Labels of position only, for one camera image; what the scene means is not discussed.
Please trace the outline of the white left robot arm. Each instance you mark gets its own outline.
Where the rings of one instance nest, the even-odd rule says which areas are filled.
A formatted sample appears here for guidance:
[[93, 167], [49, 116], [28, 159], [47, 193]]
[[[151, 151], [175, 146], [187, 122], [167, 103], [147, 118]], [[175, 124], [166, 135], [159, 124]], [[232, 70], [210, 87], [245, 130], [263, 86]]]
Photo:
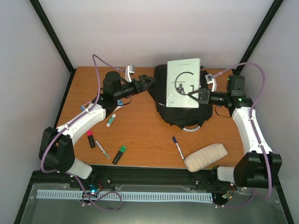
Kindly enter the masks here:
[[94, 125], [116, 110], [118, 100], [144, 92], [154, 82], [154, 77], [146, 75], [130, 79], [122, 78], [116, 71], [108, 72], [97, 97], [84, 111], [64, 125], [44, 130], [39, 152], [41, 170], [44, 173], [59, 172], [77, 176], [87, 188], [94, 187], [97, 176], [92, 173], [90, 165], [75, 157], [74, 145]]

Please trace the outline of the black student backpack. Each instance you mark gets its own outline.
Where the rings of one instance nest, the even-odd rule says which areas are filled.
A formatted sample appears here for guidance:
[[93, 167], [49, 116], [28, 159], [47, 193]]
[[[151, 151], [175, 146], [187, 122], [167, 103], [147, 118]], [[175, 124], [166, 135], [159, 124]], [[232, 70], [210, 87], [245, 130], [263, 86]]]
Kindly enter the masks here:
[[148, 89], [155, 101], [161, 118], [169, 125], [176, 125], [185, 132], [199, 130], [205, 121], [213, 114], [213, 106], [200, 104], [199, 108], [168, 108], [166, 107], [166, 75], [167, 65], [162, 64], [155, 68], [155, 83]]

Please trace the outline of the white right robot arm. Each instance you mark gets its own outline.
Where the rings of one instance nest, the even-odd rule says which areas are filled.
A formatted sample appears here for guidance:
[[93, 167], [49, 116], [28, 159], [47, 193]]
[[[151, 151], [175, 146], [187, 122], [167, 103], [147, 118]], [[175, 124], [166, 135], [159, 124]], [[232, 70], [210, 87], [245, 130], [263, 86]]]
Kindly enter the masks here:
[[244, 150], [244, 156], [234, 167], [217, 167], [218, 180], [232, 182], [238, 187], [270, 189], [282, 165], [282, 158], [273, 153], [263, 137], [254, 103], [245, 94], [245, 78], [230, 75], [225, 92], [216, 91], [213, 75], [208, 74], [205, 78], [212, 88], [200, 88], [190, 92], [189, 97], [200, 105], [226, 107], [238, 128]]

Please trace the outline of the grey Gatsby book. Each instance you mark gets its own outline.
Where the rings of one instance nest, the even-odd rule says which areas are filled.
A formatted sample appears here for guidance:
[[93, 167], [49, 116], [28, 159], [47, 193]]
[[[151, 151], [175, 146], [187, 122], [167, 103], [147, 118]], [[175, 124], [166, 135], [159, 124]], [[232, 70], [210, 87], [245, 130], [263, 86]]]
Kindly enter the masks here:
[[188, 96], [201, 87], [200, 59], [184, 59], [167, 62], [166, 107], [199, 108], [196, 100]]

